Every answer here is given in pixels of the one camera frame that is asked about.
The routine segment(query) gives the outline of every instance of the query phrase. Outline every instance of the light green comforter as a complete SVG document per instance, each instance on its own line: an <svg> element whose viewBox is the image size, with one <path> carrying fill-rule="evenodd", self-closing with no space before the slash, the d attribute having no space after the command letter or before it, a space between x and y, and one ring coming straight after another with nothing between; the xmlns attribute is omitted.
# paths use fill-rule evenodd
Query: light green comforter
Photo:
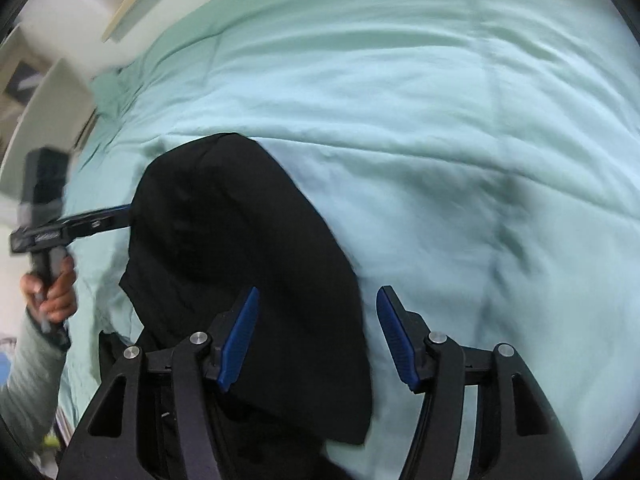
<svg viewBox="0 0 640 480"><path fill-rule="evenodd" d="M181 143L257 139L362 286L375 415L364 448L331 457L375 480L404 462L420 398L376 319L389 284L460 344L516 346L592 478L640 410L639 73L605 0L214 0L94 82L100 120L67 211L128 202ZM141 329L117 286L127 237L72 247L62 401L76 422L98 384L97 333Z"/></svg>

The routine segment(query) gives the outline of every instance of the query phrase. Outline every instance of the silver bolt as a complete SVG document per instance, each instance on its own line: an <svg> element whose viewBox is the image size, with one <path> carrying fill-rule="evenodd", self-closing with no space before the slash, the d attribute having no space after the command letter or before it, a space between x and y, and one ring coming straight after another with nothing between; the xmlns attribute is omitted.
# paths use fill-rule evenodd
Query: silver bolt
<svg viewBox="0 0 640 480"><path fill-rule="evenodd" d="M140 355L140 348L137 346L130 346L124 351L125 359L135 359Z"/></svg>
<svg viewBox="0 0 640 480"><path fill-rule="evenodd" d="M441 345L447 340L447 334L444 332L429 332L429 341Z"/></svg>
<svg viewBox="0 0 640 480"><path fill-rule="evenodd" d="M498 346L498 353L503 357L513 357L516 351L513 349L513 346L502 343Z"/></svg>
<svg viewBox="0 0 640 480"><path fill-rule="evenodd" d="M209 338L209 336L207 335L206 332L196 332L196 333L191 334L191 337L189 338L189 341L191 341L194 345L201 345L208 338Z"/></svg>

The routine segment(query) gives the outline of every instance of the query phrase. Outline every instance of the hand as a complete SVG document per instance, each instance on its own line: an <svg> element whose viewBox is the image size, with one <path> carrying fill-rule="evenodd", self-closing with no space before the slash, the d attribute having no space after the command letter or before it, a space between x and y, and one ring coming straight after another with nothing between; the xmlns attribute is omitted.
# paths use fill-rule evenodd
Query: hand
<svg viewBox="0 0 640 480"><path fill-rule="evenodd" d="M73 316L78 310L76 293L73 285L76 282L74 260L71 256L62 261L62 272L47 293L47 299L40 305L36 304L35 295L44 288L42 281L32 274L25 274L20 279L20 290L27 303L27 307L38 323L48 319L52 323L61 323Z"/></svg>

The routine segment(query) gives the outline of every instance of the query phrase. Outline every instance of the white shelf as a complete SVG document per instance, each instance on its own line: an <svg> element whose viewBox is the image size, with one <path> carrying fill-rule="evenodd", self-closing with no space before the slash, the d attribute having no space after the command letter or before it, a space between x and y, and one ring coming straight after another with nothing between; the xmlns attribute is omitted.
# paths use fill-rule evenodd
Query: white shelf
<svg viewBox="0 0 640 480"><path fill-rule="evenodd" d="M9 142L0 167L0 193L20 200L27 153L44 146L71 152L94 110L84 80L59 60L34 92Z"/></svg>

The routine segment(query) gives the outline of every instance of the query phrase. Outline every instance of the bedsheet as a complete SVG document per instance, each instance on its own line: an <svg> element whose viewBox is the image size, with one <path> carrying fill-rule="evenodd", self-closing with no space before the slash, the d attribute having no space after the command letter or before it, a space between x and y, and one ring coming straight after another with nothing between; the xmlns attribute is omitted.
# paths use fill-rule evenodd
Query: bedsheet
<svg viewBox="0 0 640 480"><path fill-rule="evenodd" d="M94 81L99 120L66 213L128 202L181 143L258 140L362 288L374 420L365 446L331 444L332 460L396 479L415 429L421 399L375 314L388 284L459 344L518 348L592 478L640 410L639 74L606 0L213 0ZM74 423L98 385L97 333L142 329L118 288L127 237L72 246L61 402Z"/></svg>

